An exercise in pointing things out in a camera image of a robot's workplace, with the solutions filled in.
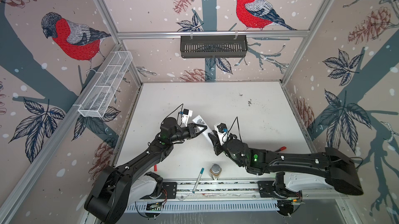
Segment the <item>white remote control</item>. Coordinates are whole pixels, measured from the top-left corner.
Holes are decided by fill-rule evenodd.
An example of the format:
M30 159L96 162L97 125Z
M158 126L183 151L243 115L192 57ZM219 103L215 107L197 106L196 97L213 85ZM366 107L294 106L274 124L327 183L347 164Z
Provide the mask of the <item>white remote control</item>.
M213 146L213 142L212 142L211 138L209 137L209 134L212 133L212 129L206 124L204 119L200 115L198 115L192 119L192 122L198 125L196 127L197 130L210 143L210 145Z

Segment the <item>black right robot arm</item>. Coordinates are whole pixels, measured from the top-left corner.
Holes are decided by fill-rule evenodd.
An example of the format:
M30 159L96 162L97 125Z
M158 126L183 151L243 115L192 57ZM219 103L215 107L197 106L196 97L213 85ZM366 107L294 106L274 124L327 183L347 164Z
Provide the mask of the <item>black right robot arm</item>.
M225 153L238 167L254 175L290 172L325 178L337 192L361 196L364 194L353 159L338 149L327 147L324 152L310 154L280 153L249 148L246 143L230 134L225 142L216 131L208 133L216 155Z

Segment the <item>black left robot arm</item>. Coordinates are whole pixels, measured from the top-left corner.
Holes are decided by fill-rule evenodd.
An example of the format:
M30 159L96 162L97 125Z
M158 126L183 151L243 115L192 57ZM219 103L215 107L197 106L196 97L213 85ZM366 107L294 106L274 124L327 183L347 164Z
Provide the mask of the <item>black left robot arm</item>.
M103 169L85 201L85 210L105 224L115 224L128 207L133 183L169 156L174 144L193 139L205 130L205 125L189 123L181 127L175 118L165 118L160 132L143 153L121 166L106 166Z

